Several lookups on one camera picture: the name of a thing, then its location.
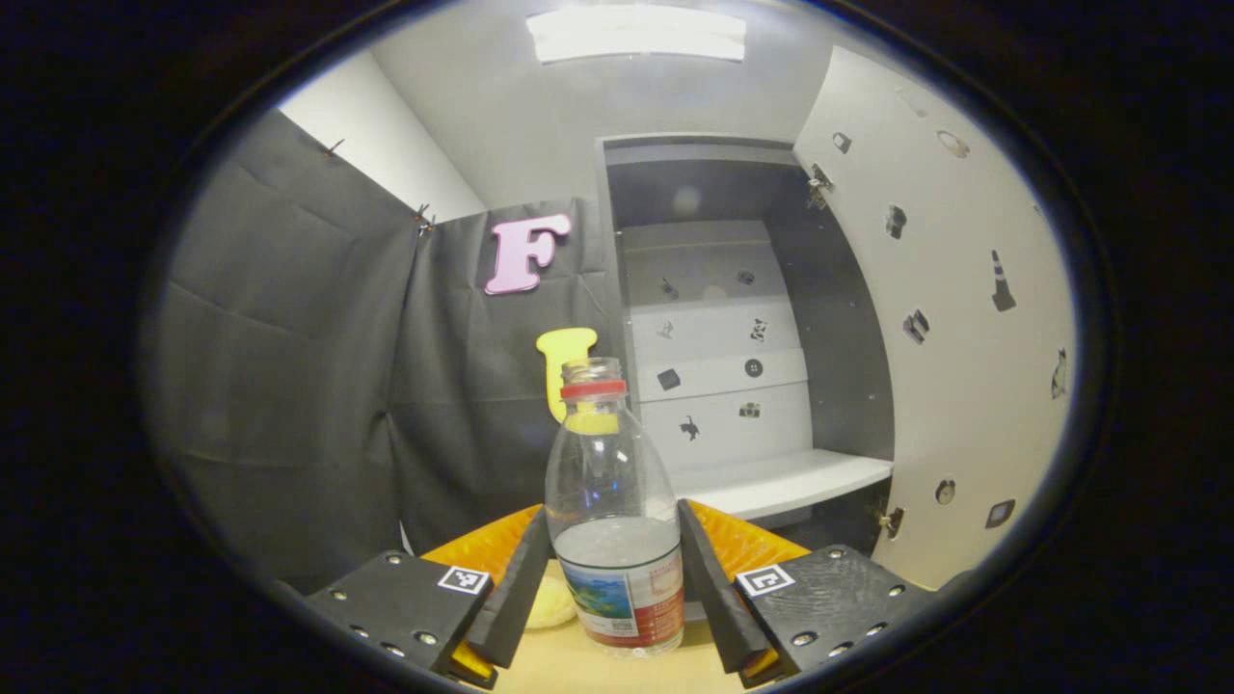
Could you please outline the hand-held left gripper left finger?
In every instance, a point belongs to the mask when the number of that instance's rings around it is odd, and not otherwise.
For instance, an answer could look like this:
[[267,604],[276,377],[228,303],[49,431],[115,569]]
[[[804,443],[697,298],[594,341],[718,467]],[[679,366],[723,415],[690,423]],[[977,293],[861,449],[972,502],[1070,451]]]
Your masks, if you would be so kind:
[[384,659],[494,689],[520,650],[548,558],[536,504],[423,556],[385,550],[305,601]]

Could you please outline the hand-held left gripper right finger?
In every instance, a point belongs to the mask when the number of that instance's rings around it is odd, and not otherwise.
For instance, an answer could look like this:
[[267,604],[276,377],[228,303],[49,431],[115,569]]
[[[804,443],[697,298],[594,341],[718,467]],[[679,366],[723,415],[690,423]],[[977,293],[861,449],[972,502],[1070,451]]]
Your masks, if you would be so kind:
[[935,601],[859,550],[806,550],[692,499],[677,503],[684,575],[714,650],[745,688],[833,680]]

